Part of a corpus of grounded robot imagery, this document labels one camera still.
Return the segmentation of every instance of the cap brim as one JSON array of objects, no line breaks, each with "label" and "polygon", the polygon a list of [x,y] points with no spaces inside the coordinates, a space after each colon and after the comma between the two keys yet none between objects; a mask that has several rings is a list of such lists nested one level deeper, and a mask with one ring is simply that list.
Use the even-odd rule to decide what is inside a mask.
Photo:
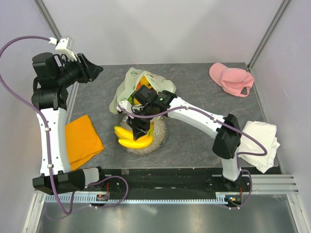
[{"label": "cap brim", "polygon": [[209,75],[210,77],[217,83],[219,86],[221,86],[221,75],[224,70],[228,69],[224,64],[221,63],[215,63],[211,66],[209,69]]}]

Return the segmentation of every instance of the white wall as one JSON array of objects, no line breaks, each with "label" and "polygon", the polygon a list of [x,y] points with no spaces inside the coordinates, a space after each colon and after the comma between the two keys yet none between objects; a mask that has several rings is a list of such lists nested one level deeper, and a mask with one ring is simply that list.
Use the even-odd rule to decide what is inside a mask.
[{"label": "white wall", "polygon": [[277,125],[281,167],[293,174],[311,217],[311,1],[292,1],[255,63],[268,120]]},{"label": "white wall", "polygon": [[[0,46],[23,35],[51,37],[33,0],[0,1]],[[25,40],[10,46],[0,59],[7,84],[28,101],[35,72],[32,57],[52,51],[46,41]],[[22,231],[39,176],[41,139],[36,115],[0,85],[0,232]]]},{"label": "white wall", "polygon": [[44,0],[101,65],[249,62],[281,0]]}]

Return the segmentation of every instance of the banana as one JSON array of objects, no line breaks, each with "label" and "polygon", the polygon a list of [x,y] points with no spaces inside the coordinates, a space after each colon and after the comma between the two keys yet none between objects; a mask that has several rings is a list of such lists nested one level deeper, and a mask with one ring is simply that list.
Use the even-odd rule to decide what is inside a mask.
[{"label": "banana", "polygon": [[[150,130],[154,129],[155,124],[153,122],[150,123]],[[130,140],[134,140],[133,137],[133,132],[126,130],[124,128],[122,128],[121,126],[115,126],[115,134],[118,136],[118,138],[125,138],[125,139],[130,139]],[[148,133],[142,137],[140,137],[137,140],[144,140],[148,137],[150,130],[148,131]]]},{"label": "banana", "polygon": [[134,140],[126,139],[126,138],[119,138],[118,142],[122,146],[128,147],[128,148],[133,148],[133,149],[145,148],[145,147],[150,146],[154,140],[153,130],[149,130],[148,133],[149,133],[148,137],[142,140],[138,139],[134,141]]},{"label": "banana", "polygon": [[[126,138],[126,137],[123,137],[121,134],[119,134],[117,131],[115,131],[115,134],[118,136],[118,138],[123,138],[123,139],[128,139],[128,140],[133,140],[134,139],[130,139],[130,138]],[[137,141],[139,140],[144,140],[146,139],[147,137],[149,136],[149,133],[147,133],[146,135],[144,135],[143,137],[140,137],[139,139],[137,139]]]},{"label": "banana", "polygon": [[140,103],[138,102],[137,99],[134,98],[134,105],[139,105]]},{"label": "banana", "polygon": [[121,138],[127,138],[127,139],[132,139],[133,140],[133,132],[124,129],[121,126],[115,126],[114,128],[115,128],[116,134],[118,133]]}]

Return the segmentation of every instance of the pink cap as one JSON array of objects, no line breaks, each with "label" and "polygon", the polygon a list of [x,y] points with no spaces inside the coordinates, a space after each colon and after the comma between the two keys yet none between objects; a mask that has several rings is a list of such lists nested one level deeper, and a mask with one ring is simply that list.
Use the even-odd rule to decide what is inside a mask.
[{"label": "pink cap", "polygon": [[[228,68],[221,63],[212,65],[209,75],[225,92],[238,97],[248,96],[254,83],[254,78],[249,72],[238,68]],[[244,88],[247,90],[246,95],[241,94]]]}]

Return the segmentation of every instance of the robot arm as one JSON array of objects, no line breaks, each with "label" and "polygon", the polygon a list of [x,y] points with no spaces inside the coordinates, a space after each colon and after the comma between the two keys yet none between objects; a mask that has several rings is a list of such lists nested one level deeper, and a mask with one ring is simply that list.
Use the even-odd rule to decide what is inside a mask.
[{"label": "robot arm", "polygon": [[[136,93],[134,93],[134,98],[136,98],[144,107],[139,110],[135,110],[136,115],[141,116],[151,116],[155,114],[162,113],[164,111],[186,106],[186,109],[179,109],[175,111],[168,112],[165,114],[167,117],[179,119],[185,123],[188,123],[205,133],[207,133],[211,138],[215,139],[213,145],[213,152],[221,158],[223,165],[223,176],[231,181],[236,181],[239,177],[240,171],[237,166],[237,157],[235,156],[235,151],[240,145],[240,135],[233,130],[230,130],[220,123],[217,123],[215,119],[220,122],[226,123],[237,129],[240,129],[238,121],[235,116],[229,114],[227,117],[216,115],[204,111],[196,106],[193,106],[182,98],[178,97],[174,93],[163,91],[159,95],[156,91],[148,89],[142,86]],[[130,103],[128,101],[122,101],[119,103],[122,109],[128,112],[132,112],[130,108]],[[188,108],[195,108],[201,112],[214,117],[210,119],[209,117],[203,115],[194,110],[189,110]],[[134,134],[134,139],[145,135],[150,128],[150,120],[152,118],[138,118],[129,117],[127,123],[131,126]]]},{"label": "robot arm", "polygon": [[[99,168],[88,168],[71,171],[66,151],[65,119],[67,111],[67,88],[75,82],[94,81],[103,71],[82,54],[71,51],[72,39],[62,37],[59,41],[50,38],[61,55],[49,52],[33,57],[33,67],[37,74],[34,79],[32,96],[33,105],[38,108],[48,121],[45,128],[43,120],[37,114],[42,142],[42,165],[40,177],[33,179],[34,188],[52,194],[46,144],[46,130],[50,131],[52,169],[57,193],[82,190],[86,185],[99,180]],[[55,59],[58,57],[60,67]]]}]

